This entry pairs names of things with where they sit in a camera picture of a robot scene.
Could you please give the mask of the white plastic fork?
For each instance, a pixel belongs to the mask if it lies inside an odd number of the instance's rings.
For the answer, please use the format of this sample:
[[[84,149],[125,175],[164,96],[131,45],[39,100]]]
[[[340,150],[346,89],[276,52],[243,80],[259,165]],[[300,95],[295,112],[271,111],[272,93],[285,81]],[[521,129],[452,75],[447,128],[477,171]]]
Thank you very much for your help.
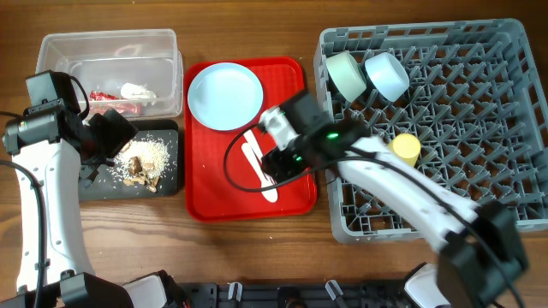
[[[246,142],[251,146],[251,148],[252,148],[253,153],[255,154],[255,156],[256,156],[258,159],[261,159],[262,156],[263,156],[263,152],[262,152],[262,150],[260,149],[258,140],[257,140],[256,137],[254,136],[252,130],[247,130],[247,131],[243,134],[243,136],[244,136],[244,139],[246,140]]]

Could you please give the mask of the white plastic spoon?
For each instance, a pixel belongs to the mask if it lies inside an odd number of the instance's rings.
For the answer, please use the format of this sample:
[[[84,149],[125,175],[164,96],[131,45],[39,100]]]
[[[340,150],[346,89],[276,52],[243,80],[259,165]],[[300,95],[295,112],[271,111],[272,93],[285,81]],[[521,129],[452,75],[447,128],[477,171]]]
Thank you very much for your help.
[[[262,171],[259,165],[259,160],[255,156],[252,147],[247,142],[245,142],[241,145],[241,150],[248,162],[250,163],[251,167],[253,168],[253,171],[258,176],[260,186],[262,188],[272,186],[274,184],[273,180]],[[263,191],[261,194],[270,203],[276,203],[278,200],[278,193],[276,188]]]

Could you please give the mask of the red strawberry cake wrapper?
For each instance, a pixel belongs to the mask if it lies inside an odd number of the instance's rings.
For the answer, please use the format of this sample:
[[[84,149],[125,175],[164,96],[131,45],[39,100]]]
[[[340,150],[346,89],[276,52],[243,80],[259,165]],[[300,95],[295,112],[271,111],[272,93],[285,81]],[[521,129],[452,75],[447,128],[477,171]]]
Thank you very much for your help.
[[[91,91],[89,94],[90,112],[103,115],[107,110],[114,109],[123,116],[140,116],[141,106],[133,103],[121,103],[120,98],[105,92]]]

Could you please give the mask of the light blue plate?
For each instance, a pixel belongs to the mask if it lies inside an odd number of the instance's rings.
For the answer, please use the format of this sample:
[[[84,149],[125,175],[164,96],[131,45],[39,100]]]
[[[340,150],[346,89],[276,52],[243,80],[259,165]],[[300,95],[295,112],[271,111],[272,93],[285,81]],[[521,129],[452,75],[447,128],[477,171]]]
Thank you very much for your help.
[[[220,62],[202,69],[188,88],[187,104],[196,121],[217,131],[232,131],[260,112],[264,90],[249,68]]]

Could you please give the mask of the mint green bowl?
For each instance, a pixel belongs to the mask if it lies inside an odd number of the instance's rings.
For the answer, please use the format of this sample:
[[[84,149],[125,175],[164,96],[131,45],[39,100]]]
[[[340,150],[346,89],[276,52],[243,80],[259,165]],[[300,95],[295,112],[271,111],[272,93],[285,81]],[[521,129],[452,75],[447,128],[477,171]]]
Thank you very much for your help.
[[[325,65],[332,83],[347,101],[354,102],[366,90],[366,77],[348,51],[330,56]]]

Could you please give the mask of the yellow plastic cup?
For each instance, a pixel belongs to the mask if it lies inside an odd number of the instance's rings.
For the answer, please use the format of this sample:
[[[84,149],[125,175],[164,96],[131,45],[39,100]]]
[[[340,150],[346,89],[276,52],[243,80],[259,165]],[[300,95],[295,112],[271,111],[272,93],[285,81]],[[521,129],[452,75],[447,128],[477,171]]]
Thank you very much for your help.
[[[421,151],[419,139],[410,133],[397,135],[389,144],[389,149],[407,165],[414,167]]]

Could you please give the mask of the light blue bowl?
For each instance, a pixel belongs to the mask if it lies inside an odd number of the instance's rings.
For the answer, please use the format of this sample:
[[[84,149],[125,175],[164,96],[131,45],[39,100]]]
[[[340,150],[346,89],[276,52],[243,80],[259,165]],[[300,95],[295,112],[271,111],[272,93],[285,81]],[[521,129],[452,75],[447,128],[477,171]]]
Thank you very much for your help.
[[[395,102],[410,86],[405,68],[388,52],[367,59],[365,71],[374,88],[390,102]]]

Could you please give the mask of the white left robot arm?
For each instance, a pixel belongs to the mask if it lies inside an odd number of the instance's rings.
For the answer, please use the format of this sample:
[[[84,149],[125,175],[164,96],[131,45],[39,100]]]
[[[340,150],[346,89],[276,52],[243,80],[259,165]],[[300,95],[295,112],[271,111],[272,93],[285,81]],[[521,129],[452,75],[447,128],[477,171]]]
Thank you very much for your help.
[[[160,270],[119,285],[95,276],[86,252],[79,190],[138,130],[114,109],[90,115],[74,77],[46,70],[26,80],[31,100],[2,137],[21,193],[22,259],[17,294],[3,307],[189,307],[192,300]]]

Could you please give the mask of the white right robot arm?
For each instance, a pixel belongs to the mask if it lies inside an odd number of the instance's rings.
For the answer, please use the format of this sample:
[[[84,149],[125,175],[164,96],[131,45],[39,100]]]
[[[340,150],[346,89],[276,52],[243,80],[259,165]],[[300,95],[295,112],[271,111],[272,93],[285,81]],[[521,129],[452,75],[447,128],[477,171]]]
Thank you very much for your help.
[[[275,147],[261,170],[282,187],[328,169],[409,222],[437,264],[423,264],[403,285],[419,307],[487,307],[510,291],[525,303],[515,280],[529,262],[515,220],[498,201],[478,204],[407,165],[359,121],[333,121],[308,91],[264,111],[247,126],[269,134]]]

